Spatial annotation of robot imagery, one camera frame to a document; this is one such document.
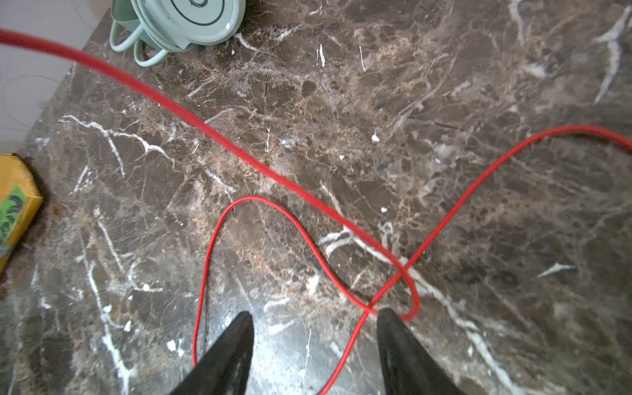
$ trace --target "white wall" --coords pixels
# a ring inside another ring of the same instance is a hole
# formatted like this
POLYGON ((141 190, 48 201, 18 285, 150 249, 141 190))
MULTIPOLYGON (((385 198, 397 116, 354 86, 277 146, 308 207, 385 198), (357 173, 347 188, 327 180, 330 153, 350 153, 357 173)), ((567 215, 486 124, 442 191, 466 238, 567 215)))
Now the white wall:
MULTIPOLYGON (((0 0, 0 27, 82 48, 111 0, 0 0)), ((19 148, 71 62, 0 45, 0 155, 19 148)))

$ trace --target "green label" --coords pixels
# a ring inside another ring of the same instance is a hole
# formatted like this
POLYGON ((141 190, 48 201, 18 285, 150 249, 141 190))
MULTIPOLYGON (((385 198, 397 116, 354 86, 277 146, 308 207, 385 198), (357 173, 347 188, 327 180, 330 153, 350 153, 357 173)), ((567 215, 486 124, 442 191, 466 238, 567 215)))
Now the green label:
POLYGON ((6 241, 11 235, 13 227, 18 223, 22 208, 27 201, 22 189, 16 186, 11 194, 0 203, 0 257, 8 252, 6 241))

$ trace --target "red wire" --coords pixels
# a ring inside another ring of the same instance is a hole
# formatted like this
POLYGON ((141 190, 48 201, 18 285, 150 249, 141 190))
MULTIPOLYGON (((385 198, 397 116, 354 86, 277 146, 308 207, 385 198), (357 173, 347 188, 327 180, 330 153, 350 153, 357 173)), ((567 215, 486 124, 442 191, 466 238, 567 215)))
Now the red wire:
POLYGON ((419 247, 419 249, 413 254, 413 256, 410 258, 410 260, 406 263, 406 265, 402 266, 401 263, 399 263, 397 258, 390 251, 386 250, 386 248, 384 248, 380 243, 378 243, 375 239, 373 239, 371 236, 369 236, 366 232, 362 231, 358 226, 353 224, 350 220, 348 220, 347 218, 345 218, 345 217, 341 216, 340 214, 338 214, 335 210, 333 210, 332 208, 327 206, 325 203, 323 203, 320 200, 318 200, 315 196, 309 194, 309 192, 305 191, 300 186, 294 184, 292 181, 290 181, 287 178, 281 176, 280 174, 277 174, 274 171, 270 170, 268 167, 266 167, 265 165, 260 163, 258 160, 256 160, 254 157, 252 157, 250 154, 246 153, 244 150, 242 150, 241 148, 237 147, 233 142, 231 142, 227 138, 223 137, 221 134, 219 134, 217 131, 215 131, 215 129, 213 129, 213 128, 209 127, 208 125, 206 125, 201 119, 197 118, 192 112, 187 111, 186 109, 182 108, 181 106, 179 106, 174 101, 172 101, 172 100, 168 99, 167 97, 161 95, 160 93, 158 93, 154 89, 150 88, 148 85, 138 81, 136 78, 132 77, 131 75, 126 74, 125 72, 115 68, 114 66, 111 66, 110 64, 107 64, 107 63, 101 61, 100 59, 93 58, 92 56, 89 56, 88 54, 85 54, 85 53, 83 53, 81 51, 78 51, 78 50, 76 50, 74 48, 65 46, 63 44, 58 44, 58 43, 53 42, 53 41, 40 39, 38 37, 33 37, 33 36, 25 35, 25 34, 22 34, 22 33, 18 33, 18 32, 12 32, 11 30, 0 29, 0 43, 8 44, 10 46, 16 46, 16 47, 23 47, 23 48, 27 48, 27 49, 33 49, 35 51, 44 52, 44 53, 48 53, 48 54, 53 54, 53 55, 61 56, 62 58, 67 58, 67 59, 70 59, 70 60, 77 61, 79 63, 84 64, 85 66, 88 66, 89 68, 92 68, 92 69, 97 70, 97 71, 99 71, 99 72, 101 72, 101 73, 103 73, 103 74, 105 74, 107 76, 110 76, 111 78, 117 80, 118 82, 122 83, 123 85, 126 85, 126 86, 130 87, 131 89, 136 90, 137 92, 141 93, 142 95, 148 97, 149 99, 152 99, 156 103, 159 103, 163 107, 169 109, 173 113, 175 113, 178 116, 180 116, 182 119, 184 119, 190 125, 197 127, 199 130, 204 132, 207 136, 209 136, 210 138, 212 138, 216 142, 218 142, 221 145, 223 145, 226 149, 228 149, 234 155, 238 156, 240 159, 244 160, 246 163, 250 164, 255 169, 257 169, 261 173, 263 173, 264 175, 272 178, 274 181, 278 182, 279 184, 281 184, 281 185, 285 186, 286 188, 290 189, 291 191, 295 192, 297 195, 299 195, 300 197, 305 199, 305 201, 307 201, 310 205, 312 205, 316 209, 319 209, 321 212, 327 214, 329 217, 333 218, 334 220, 336 220, 340 224, 342 224, 342 225, 346 226, 347 228, 349 228, 358 237, 360 237, 362 240, 366 241, 371 247, 375 248, 380 253, 384 254, 393 263, 393 265, 398 268, 398 273, 395 276, 393 276, 382 287, 382 289, 380 289, 380 291, 374 296, 374 298, 371 300, 371 302, 367 306, 367 305, 364 305, 362 302, 358 301, 353 295, 351 295, 351 293, 338 281, 338 279, 335 277, 334 273, 331 271, 329 266, 325 263, 324 259, 322 258, 322 256, 318 252, 316 246, 311 241, 309 235, 307 235, 307 232, 305 231, 305 229, 303 229, 301 224, 289 212, 284 210, 282 207, 280 207, 277 204, 271 202, 270 200, 267 200, 267 199, 264 199, 264 198, 261 198, 261 197, 244 197, 244 198, 241 198, 241 199, 235 201, 233 204, 231 204, 224 211, 222 216, 220 217, 219 222, 217 223, 217 226, 215 228, 215 231, 213 232, 213 236, 211 238, 211 242, 210 242, 210 245, 209 245, 209 251, 207 253, 207 258, 206 258, 205 265, 204 265, 204 276, 202 278, 202 289, 200 290, 200 301, 199 301, 199 304, 198 304, 198 313, 197 313, 196 322, 195 322, 195 331, 193 333, 193 363, 194 364, 197 363, 197 350, 196 350, 196 348, 197 348, 197 336, 198 336, 198 330, 199 330, 199 327, 200 327, 200 318, 201 318, 201 313, 202 313, 202 304, 204 302, 204 293, 205 293, 206 282, 207 282, 207 277, 208 277, 208 273, 209 273, 210 256, 212 254, 212 249, 213 249, 213 246, 214 246, 215 241, 217 239, 217 235, 219 233, 219 229, 221 227, 222 222, 224 221, 224 219, 226 218, 226 216, 228 215, 230 210, 233 209, 233 207, 235 207, 236 205, 238 205, 238 204, 240 204, 242 202, 245 202, 247 200, 258 200, 260 202, 263 202, 263 203, 266 203, 268 205, 271 205, 273 208, 281 211, 299 229, 299 231, 303 235, 304 239, 307 241, 307 243, 310 245, 310 248, 312 249, 312 251, 316 255, 316 258, 318 259, 318 261, 321 264, 322 268, 325 270, 325 273, 327 273, 327 275, 332 279, 332 281, 334 281, 336 286, 343 293, 345 293, 345 295, 349 299, 351 299, 351 301, 353 303, 355 303, 356 305, 358 305, 360 308, 362 308, 364 310, 364 314, 362 315, 362 317, 358 321, 358 323, 357 323, 357 325, 356 325, 356 327, 355 327, 355 329, 354 329, 354 331, 353 331, 353 333, 351 335, 351 339, 349 340, 349 343, 347 344, 347 347, 344 350, 343 356, 340 359, 340 362, 338 363, 338 365, 337 365, 334 373, 331 375, 330 379, 327 381, 327 384, 319 392, 320 395, 326 394, 329 391, 329 389, 333 386, 333 384, 335 383, 338 375, 340 374, 340 371, 342 370, 342 368, 343 368, 343 366, 344 366, 344 364, 345 364, 345 362, 347 360, 347 357, 349 357, 349 353, 351 352, 351 349, 353 348, 353 345, 355 344, 355 341, 357 340, 358 335, 360 334, 360 330, 361 330, 362 326, 364 325, 365 321, 367 320, 368 315, 371 314, 371 313, 375 314, 375 310, 373 309, 373 306, 375 306, 375 304, 393 286, 393 284, 395 284, 402 277, 404 278, 404 280, 406 281, 408 287, 411 290, 411 296, 413 298, 413 306, 411 308, 411 311, 409 313, 407 313, 407 314, 402 315, 401 318, 403 320, 411 320, 413 317, 416 316, 417 312, 419 311, 420 300, 419 300, 419 295, 417 293, 417 289, 415 287, 415 283, 412 280, 412 278, 408 275, 408 269, 419 259, 419 257, 423 254, 423 252, 426 250, 426 248, 428 248, 428 246, 435 240, 435 238, 439 235, 439 233, 443 230, 443 228, 448 224, 448 222, 452 219, 452 217, 454 217, 456 212, 463 206, 463 204, 470 197, 470 195, 501 164, 505 163, 510 157, 512 157, 513 155, 517 154, 520 150, 522 150, 526 146, 528 146, 530 144, 533 144, 536 141, 539 141, 539 140, 541 140, 541 139, 543 139, 545 137, 558 135, 558 134, 561 134, 561 133, 588 133, 588 134, 598 135, 600 137, 603 137, 603 138, 606 138, 608 140, 612 140, 614 142, 617 142, 617 143, 621 144, 628 151, 632 150, 632 142, 629 139, 623 137, 622 135, 619 135, 617 133, 609 131, 608 129, 600 128, 598 126, 585 126, 585 125, 563 126, 561 128, 555 128, 555 129, 552 129, 552 130, 548 130, 548 131, 539 133, 539 134, 537 134, 535 136, 532 136, 532 137, 526 139, 525 141, 521 142, 517 146, 513 147, 509 152, 507 152, 506 154, 501 156, 498 160, 496 160, 491 166, 489 166, 483 172, 483 174, 481 174, 470 185, 470 187, 465 191, 463 196, 461 196, 461 198, 456 202, 454 207, 441 220, 439 225, 431 232, 430 236, 428 236, 428 238, 426 238, 426 240, 422 243, 422 245, 419 247))

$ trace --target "red rope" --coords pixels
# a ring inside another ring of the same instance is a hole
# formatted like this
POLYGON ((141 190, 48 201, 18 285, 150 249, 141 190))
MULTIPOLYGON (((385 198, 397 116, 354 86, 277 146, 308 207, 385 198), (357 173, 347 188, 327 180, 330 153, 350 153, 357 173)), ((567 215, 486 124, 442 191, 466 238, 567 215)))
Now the red rope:
POLYGON ((48 53, 48 54, 53 54, 53 55, 60 56, 62 58, 74 60, 74 61, 76 61, 78 63, 84 64, 85 66, 88 66, 89 68, 92 68, 92 69, 97 70, 97 71, 99 71, 99 72, 101 72, 101 73, 103 73, 103 74, 105 74, 107 76, 110 76, 111 78, 113 78, 114 80, 122 83, 123 85, 126 85, 127 87, 130 87, 131 89, 139 92, 140 94, 148 97, 149 99, 152 99, 156 103, 160 104, 162 107, 165 107, 166 109, 168 109, 168 110, 172 111, 173 113, 177 114, 178 116, 180 116, 182 119, 184 119, 190 125, 198 128, 200 131, 204 132, 211 139, 213 139, 216 142, 220 143, 222 146, 224 146, 226 149, 228 149, 234 155, 238 156, 240 159, 242 159, 243 161, 245 161, 246 163, 248 163, 249 165, 251 165, 255 169, 259 170, 264 175, 268 176, 269 178, 272 178, 274 181, 278 182, 279 184, 281 184, 281 185, 285 186, 286 188, 290 189, 291 191, 295 192, 297 195, 299 195, 300 197, 305 199, 305 201, 308 202, 311 206, 315 207, 316 209, 320 210, 324 214, 326 214, 329 217, 333 218, 334 220, 336 220, 338 223, 342 224, 343 226, 346 226, 347 228, 349 228, 353 233, 355 233, 358 237, 360 237, 362 240, 367 242, 371 247, 373 247, 374 249, 379 251, 381 254, 385 255, 393 263, 393 265, 398 268, 398 273, 395 276, 393 276, 382 287, 382 289, 380 289, 380 291, 374 296, 374 298, 371 300, 371 302, 368 305, 365 305, 364 303, 362 303, 359 300, 357 300, 338 281, 338 279, 335 277, 334 273, 331 271, 329 266, 326 264, 325 260, 320 255, 320 253, 319 253, 318 249, 316 248, 316 246, 314 245, 314 243, 311 241, 309 235, 307 235, 307 232, 305 231, 305 229, 303 229, 301 224, 289 212, 284 210, 279 205, 271 202, 270 200, 267 200, 267 199, 264 199, 264 198, 261 198, 261 197, 254 197, 254 196, 244 197, 244 198, 241 198, 241 199, 235 201, 233 204, 231 204, 224 211, 222 216, 220 217, 219 222, 217 223, 217 226, 215 228, 215 231, 213 232, 213 236, 211 238, 210 245, 209 245, 209 251, 208 251, 207 258, 206 258, 205 265, 204 265, 204 276, 202 278, 202 289, 200 290, 200 301, 199 301, 199 304, 198 304, 198 313, 197 313, 197 317, 196 317, 196 321, 195 321, 195 331, 193 333, 193 363, 194 364, 197 363, 197 351, 196 351, 196 348, 197 348, 197 336, 198 336, 198 330, 199 330, 199 327, 200 327, 200 318, 201 318, 201 313, 202 313, 202 305, 203 305, 203 302, 204 302, 204 293, 205 293, 206 282, 207 282, 207 277, 208 277, 208 273, 209 273, 210 256, 212 254, 213 246, 214 246, 215 241, 217 239, 217 235, 219 233, 219 229, 221 227, 222 222, 224 221, 224 219, 226 218, 226 216, 228 215, 230 210, 233 209, 233 207, 235 207, 236 205, 238 205, 238 204, 240 204, 242 202, 245 202, 247 200, 258 200, 260 202, 263 202, 263 203, 266 203, 268 205, 271 205, 273 208, 281 211, 298 228, 298 230, 303 235, 304 239, 307 241, 307 243, 309 244, 310 248, 314 252, 314 254, 315 254, 316 258, 318 259, 320 265, 322 266, 323 270, 325 270, 325 273, 327 273, 327 275, 332 279, 332 281, 334 281, 336 286, 353 303, 355 303, 357 306, 359 306, 360 308, 362 308, 364 310, 364 314, 360 318, 360 321, 358 321, 358 324, 356 325, 356 327, 355 327, 355 329, 354 329, 354 331, 353 331, 353 333, 351 335, 351 339, 349 340, 349 343, 347 344, 347 347, 344 350, 344 353, 343 353, 342 358, 340 359, 340 362, 338 363, 334 373, 331 375, 331 378, 329 379, 329 381, 327 381, 327 384, 320 391, 321 395, 326 394, 329 391, 329 389, 331 388, 331 386, 333 386, 333 384, 335 383, 338 375, 340 374, 340 371, 342 370, 342 368, 343 368, 343 366, 344 366, 344 364, 346 362, 347 357, 349 356, 349 353, 351 352, 351 349, 352 349, 353 345, 355 344, 356 339, 358 338, 358 335, 360 334, 360 329, 362 328, 362 325, 364 325, 364 323, 367 320, 367 317, 368 317, 369 314, 375 314, 376 313, 376 311, 373 309, 375 304, 393 286, 393 284, 395 284, 402 277, 404 278, 404 281, 406 282, 406 284, 410 288, 411 296, 412 296, 412 299, 413 299, 413 306, 412 306, 410 312, 407 313, 407 314, 402 315, 401 318, 403 320, 411 320, 413 317, 415 317, 417 315, 417 312, 419 311, 419 308, 420 308, 420 300, 419 300, 419 295, 417 293, 417 289, 415 287, 415 283, 412 280, 412 278, 408 275, 408 268, 410 268, 419 259, 419 257, 422 255, 422 253, 426 250, 426 248, 428 248, 428 246, 431 244, 431 242, 433 242, 435 240, 435 238, 439 235, 439 233, 443 230, 443 228, 448 224, 448 222, 452 219, 452 217, 454 217, 456 212, 463 206, 463 204, 470 197, 470 195, 501 164, 505 163, 510 157, 512 157, 513 155, 517 154, 520 150, 522 150, 526 146, 528 146, 530 144, 533 144, 533 143, 543 139, 544 137, 558 135, 558 134, 562 134, 562 133, 588 133, 588 134, 598 135, 598 136, 606 138, 608 140, 612 140, 614 142, 617 142, 618 144, 620 144, 623 147, 625 147, 628 151, 632 150, 632 142, 629 139, 623 137, 622 135, 619 135, 617 133, 609 131, 607 129, 600 128, 598 126, 585 126, 585 125, 564 126, 564 127, 561 127, 561 128, 556 128, 556 129, 552 129, 552 130, 549 130, 549 131, 545 131, 545 132, 539 133, 539 134, 537 134, 535 136, 532 136, 532 137, 528 138, 524 142, 521 142, 517 146, 513 147, 509 152, 504 154, 498 160, 496 160, 491 166, 489 166, 483 172, 483 174, 481 174, 470 185, 470 187, 465 191, 463 196, 461 196, 461 198, 456 202, 454 207, 441 220, 439 225, 431 232, 430 236, 428 236, 428 238, 426 238, 426 240, 422 243, 422 245, 415 252, 415 254, 413 254, 413 256, 410 258, 408 263, 406 263, 405 266, 402 266, 401 263, 397 260, 397 258, 390 251, 386 250, 386 248, 384 248, 379 242, 377 242, 375 239, 373 239, 371 236, 369 236, 366 232, 361 230, 358 226, 353 224, 350 220, 348 220, 347 218, 345 218, 345 217, 341 216, 340 214, 338 214, 334 209, 330 208, 325 203, 323 203, 320 200, 318 200, 315 196, 311 195, 309 192, 305 191, 300 186, 296 185, 295 183, 293 183, 292 181, 288 180, 287 178, 281 176, 280 174, 277 174, 274 171, 270 170, 268 167, 266 167, 265 165, 260 163, 258 160, 256 160, 254 157, 252 157, 250 154, 248 154, 247 152, 245 152, 241 148, 239 148, 237 145, 235 145, 233 142, 228 140, 226 137, 223 137, 221 134, 219 134, 219 132, 215 131, 215 129, 213 129, 213 128, 209 127, 208 125, 206 125, 201 119, 197 118, 192 112, 182 108, 177 103, 175 103, 173 100, 168 99, 167 97, 165 97, 162 94, 158 93, 158 91, 150 88, 148 85, 142 83, 141 81, 137 80, 136 78, 132 77, 131 75, 126 74, 125 72, 115 68, 114 66, 111 66, 110 64, 107 64, 107 63, 103 62, 102 60, 94 58, 92 56, 89 56, 88 54, 85 54, 85 53, 83 53, 81 51, 78 51, 78 50, 76 50, 74 48, 71 48, 71 47, 68 47, 68 46, 65 46, 63 44, 59 44, 59 43, 56 43, 56 42, 53 42, 53 41, 40 39, 38 37, 33 37, 33 36, 29 36, 29 35, 22 34, 22 33, 17 33, 17 32, 12 32, 11 30, 0 29, 0 43, 7 44, 7 45, 10 45, 10 46, 15 46, 15 47, 22 47, 22 48, 27 48, 27 49, 33 49, 35 51, 44 52, 44 53, 48 53))

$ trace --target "marble table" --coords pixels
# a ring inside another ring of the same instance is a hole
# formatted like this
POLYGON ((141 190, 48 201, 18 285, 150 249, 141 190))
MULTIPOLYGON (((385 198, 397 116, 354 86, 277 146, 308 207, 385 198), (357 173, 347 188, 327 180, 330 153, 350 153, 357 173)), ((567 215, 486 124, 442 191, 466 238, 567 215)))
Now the marble table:
MULTIPOLYGON (((496 158, 547 128, 632 136, 631 6, 573 0, 253 0, 217 47, 139 68, 85 50, 195 112, 410 257, 496 158)), ((231 201, 287 207, 357 297, 394 273, 353 235, 179 118, 73 66, 19 154, 46 204, 0 281, 0 392, 167 394, 191 369, 207 243, 231 201)), ((627 394, 632 161, 546 139, 496 172, 414 266, 419 341, 469 395, 627 394)), ((278 212, 222 230, 200 348, 242 310, 250 394, 314 394, 360 309, 278 212)), ((404 284, 380 303, 410 308, 404 284)), ((384 393, 375 319, 331 394, 384 393)))

